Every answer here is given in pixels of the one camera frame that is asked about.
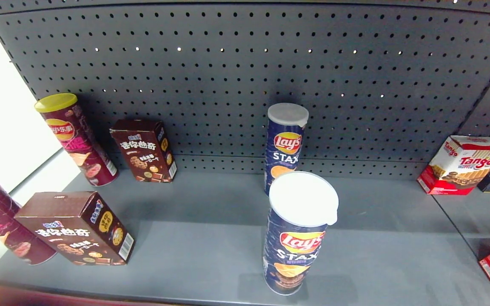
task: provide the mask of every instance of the lay's stax can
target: lay's stax can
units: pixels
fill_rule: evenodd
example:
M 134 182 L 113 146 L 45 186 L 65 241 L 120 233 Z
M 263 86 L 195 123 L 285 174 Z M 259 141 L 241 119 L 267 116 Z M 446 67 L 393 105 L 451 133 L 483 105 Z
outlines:
M 275 179 L 269 197 L 264 279 L 275 293 L 291 295 L 300 289 L 319 255 L 326 228 L 338 220 L 338 194 L 320 176 L 295 171 Z
M 103 186 L 118 176 L 117 167 L 94 139 L 73 93 L 58 93 L 35 103 L 35 110 L 93 186 Z
M 268 136 L 264 182 L 266 194 L 275 178 L 296 170 L 309 112 L 293 103 L 278 103 L 268 109 Z

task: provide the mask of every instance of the blue can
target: blue can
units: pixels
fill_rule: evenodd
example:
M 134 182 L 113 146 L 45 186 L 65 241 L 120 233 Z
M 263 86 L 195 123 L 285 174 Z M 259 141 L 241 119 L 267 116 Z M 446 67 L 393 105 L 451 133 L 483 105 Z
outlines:
M 338 220 L 339 198 L 324 178 L 303 171 L 276 178 L 269 197 L 264 279 L 275 293 L 291 295 L 319 255 L 327 227 Z
M 264 279 L 271 290 L 291 295 L 300 289 L 321 249 L 327 226 L 300 227 L 270 210 L 263 262 Z
M 296 170 L 309 112 L 292 103 L 278 103 L 268 109 L 266 144 L 265 192 L 281 174 Z

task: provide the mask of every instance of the stax text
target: stax text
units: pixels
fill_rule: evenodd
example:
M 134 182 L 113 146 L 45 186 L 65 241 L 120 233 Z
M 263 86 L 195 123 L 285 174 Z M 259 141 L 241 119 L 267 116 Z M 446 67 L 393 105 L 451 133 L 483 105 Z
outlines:
M 311 254 L 293 254 L 277 249 L 277 257 L 286 260 L 313 260 L 317 258 L 317 252 Z
M 282 162 L 291 163 L 291 164 L 295 164 L 298 162 L 297 156 L 286 155 L 286 154 L 279 153 L 279 152 L 274 152 L 273 158 L 276 161 L 282 161 Z
M 461 158 L 461 164 L 459 168 L 474 168 L 481 169 L 490 165 L 490 159 L 473 159 L 471 157 Z

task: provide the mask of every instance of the maroon can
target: maroon can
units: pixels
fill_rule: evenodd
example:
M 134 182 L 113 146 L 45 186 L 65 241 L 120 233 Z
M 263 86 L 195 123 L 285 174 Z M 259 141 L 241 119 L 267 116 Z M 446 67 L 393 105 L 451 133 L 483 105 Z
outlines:
M 103 186 L 117 178 L 117 167 L 94 139 L 76 95 L 58 93 L 44 97 L 35 103 L 35 110 L 43 116 L 90 184 Z
M 14 219 L 19 210 L 20 206 L 0 186 L 0 240 L 25 262 L 38 265 L 56 251 Z

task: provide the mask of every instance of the potato chip image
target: potato chip image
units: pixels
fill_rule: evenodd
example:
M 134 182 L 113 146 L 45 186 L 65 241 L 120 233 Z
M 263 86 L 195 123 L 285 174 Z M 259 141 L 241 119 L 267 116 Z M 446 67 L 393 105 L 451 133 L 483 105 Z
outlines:
M 295 277 L 309 269 L 309 266 L 284 265 L 282 263 L 274 263 L 273 265 L 276 267 L 278 273 L 281 273 L 284 277 Z
M 294 170 L 293 169 L 288 169 L 287 167 L 284 167 L 282 165 L 276 165 L 276 166 L 274 166 L 270 170 L 270 173 L 273 176 L 273 178 L 275 179 L 278 176 L 280 176 L 281 174 L 284 174 L 284 173 L 287 173 L 287 172 L 291 172 L 291 171 L 294 171 Z
M 84 161 L 88 158 L 88 156 L 91 154 L 91 152 L 86 153 L 86 154 L 81 154 L 81 153 L 70 153 L 70 157 L 73 159 L 73 161 L 80 167 L 84 164 Z

